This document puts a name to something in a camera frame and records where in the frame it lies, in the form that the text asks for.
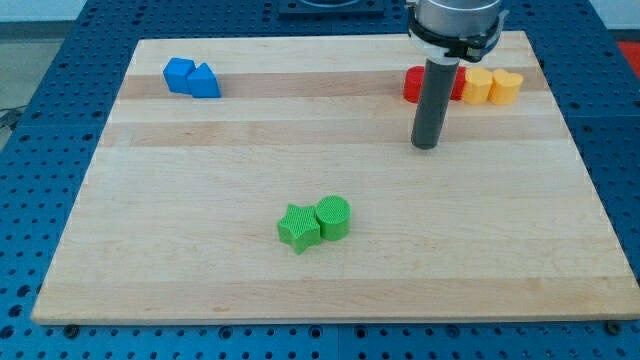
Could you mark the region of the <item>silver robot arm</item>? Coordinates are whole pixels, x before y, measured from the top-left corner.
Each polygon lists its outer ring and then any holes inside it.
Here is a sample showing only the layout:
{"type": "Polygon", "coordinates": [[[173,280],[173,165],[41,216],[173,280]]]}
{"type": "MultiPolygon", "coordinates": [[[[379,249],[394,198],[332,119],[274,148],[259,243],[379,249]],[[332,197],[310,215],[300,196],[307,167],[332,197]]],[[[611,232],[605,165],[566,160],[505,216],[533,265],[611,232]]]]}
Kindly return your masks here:
{"type": "Polygon", "coordinates": [[[498,44],[508,14],[501,0],[419,0],[409,7],[408,35],[433,63],[478,63],[498,44]]]}

